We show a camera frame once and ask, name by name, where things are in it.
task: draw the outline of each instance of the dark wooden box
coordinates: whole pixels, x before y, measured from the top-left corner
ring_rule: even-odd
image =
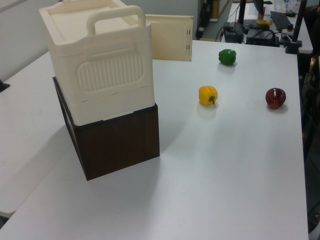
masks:
[[[110,120],[77,126],[55,77],[53,81],[87,180],[160,155],[157,104]]]

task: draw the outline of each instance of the white plastic storage box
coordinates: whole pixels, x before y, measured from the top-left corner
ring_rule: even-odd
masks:
[[[141,8],[119,0],[64,0],[39,11],[75,125],[155,105],[151,25]]]

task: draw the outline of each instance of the pepper stem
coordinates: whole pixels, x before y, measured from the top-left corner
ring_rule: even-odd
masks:
[[[209,98],[209,101],[210,101],[210,102],[213,102],[212,104],[215,105],[215,97],[214,97],[214,96],[211,96],[211,97]]]

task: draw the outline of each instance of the ribbed panel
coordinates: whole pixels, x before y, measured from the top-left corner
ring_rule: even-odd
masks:
[[[142,74],[142,59],[136,53],[87,61],[78,68],[80,88],[86,92],[132,83]]]

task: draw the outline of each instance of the yellow object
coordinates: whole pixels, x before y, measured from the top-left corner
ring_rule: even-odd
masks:
[[[199,101],[203,105],[215,104],[218,99],[218,91],[213,86],[202,86],[199,88]]]
[[[272,21],[259,19],[256,21],[259,25],[272,25]]]

